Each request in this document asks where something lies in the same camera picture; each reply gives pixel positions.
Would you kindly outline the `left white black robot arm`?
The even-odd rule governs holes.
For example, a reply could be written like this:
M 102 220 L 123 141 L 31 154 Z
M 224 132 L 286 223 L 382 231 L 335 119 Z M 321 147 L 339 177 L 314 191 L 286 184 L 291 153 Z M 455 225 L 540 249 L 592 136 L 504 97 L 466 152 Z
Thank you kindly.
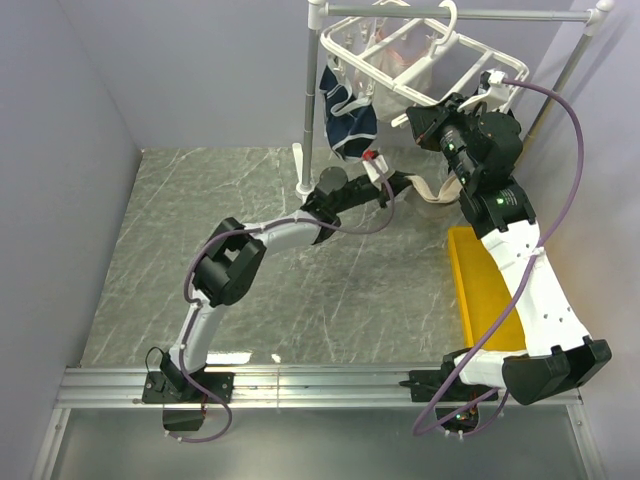
M 369 202 L 394 208 L 396 197 L 412 185 L 407 173 L 381 173 L 377 164 L 365 165 L 368 173 L 354 179 L 339 167 L 325 169 L 302 206 L 289 215 L 254 224 L 229 217 L 218 225 L 189 266 L 183 291 L 188 314 L 177 341 L 162 351 L 158 369 L 147 372 L 143 402 L 229 402 L 233 379 L 207 372 L 208 349 L 229 308 L 248 293 L 262 262 L 347 232 L 340 219 L 344 211 Z

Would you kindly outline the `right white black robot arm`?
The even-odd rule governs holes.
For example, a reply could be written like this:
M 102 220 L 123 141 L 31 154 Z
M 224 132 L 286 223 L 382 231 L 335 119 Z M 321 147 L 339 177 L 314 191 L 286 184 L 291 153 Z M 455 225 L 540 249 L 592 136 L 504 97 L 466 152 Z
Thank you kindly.
M 444 154 L 460 181 L 462 212 L 497 266 L 525 338 L 517 352 L 486 351 L 485 342 L 443 359 L 434 395 L 465 398 L 476 385 L 503 389 L 521 405 L 583 386 L 612 358 L 604 339 L 593 338 L 570 305 L 551 263 L 536 214 L 512 171 L 522 153 L 521 126 L 507 113 L 477 107 L 452 94 L 433 106 L 407 109 L 413 138 Z

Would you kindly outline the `white clip hanger frame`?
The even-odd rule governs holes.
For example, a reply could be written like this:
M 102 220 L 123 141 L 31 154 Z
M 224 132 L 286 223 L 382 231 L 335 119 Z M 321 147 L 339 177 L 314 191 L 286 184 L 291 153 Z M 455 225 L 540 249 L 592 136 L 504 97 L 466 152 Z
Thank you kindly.
M 499 81 L 529 77 L 523 61 L 456 30 L 455 2 L 440 6 L 453 17 L 349 16 L 320 33 L 331 69 L 355 96 L 370 100 L 380 122 L 403 127 L 408 107 L 435 105 L 453 93 L 465 97 L 468 111 L 478 97 L 489 111 L 505 113 L 518 89 Z

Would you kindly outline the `grey underwear beige waistband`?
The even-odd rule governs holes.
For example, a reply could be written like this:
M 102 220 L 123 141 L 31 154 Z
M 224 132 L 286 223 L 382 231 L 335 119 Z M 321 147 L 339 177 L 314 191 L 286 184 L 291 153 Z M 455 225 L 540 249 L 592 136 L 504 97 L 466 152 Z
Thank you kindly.
M 402 193 L 402 201 L 425 220 L 441 220 L 459 212 L 461 183 L 454 175 L 433 189 L 427 180 L 417 174 L 410 174 L 408 189 Z

